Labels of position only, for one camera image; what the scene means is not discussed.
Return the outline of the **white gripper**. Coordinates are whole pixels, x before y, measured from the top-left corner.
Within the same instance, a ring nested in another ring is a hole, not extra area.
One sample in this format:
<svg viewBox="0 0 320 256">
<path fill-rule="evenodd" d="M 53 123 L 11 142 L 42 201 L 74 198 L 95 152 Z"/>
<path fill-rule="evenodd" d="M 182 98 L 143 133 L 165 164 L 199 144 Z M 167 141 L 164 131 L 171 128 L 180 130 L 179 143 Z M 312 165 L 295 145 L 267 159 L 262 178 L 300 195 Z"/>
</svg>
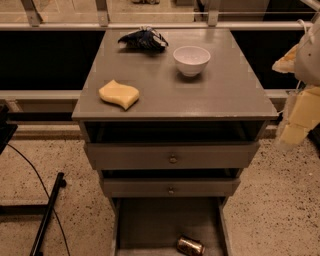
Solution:
<svg viewBox="0 0 320 256">
<path fill-rule="evenodd" d="M 293 73 L 309 85 L 320 85 L 320 24 L 313 24 L 283 57 L 272 65 L 279 73 Z M 289 94 L 276 133 L 278 147 L 295 147 L 320 124 L 320 88 L 307 86 Z"/>
</svg>

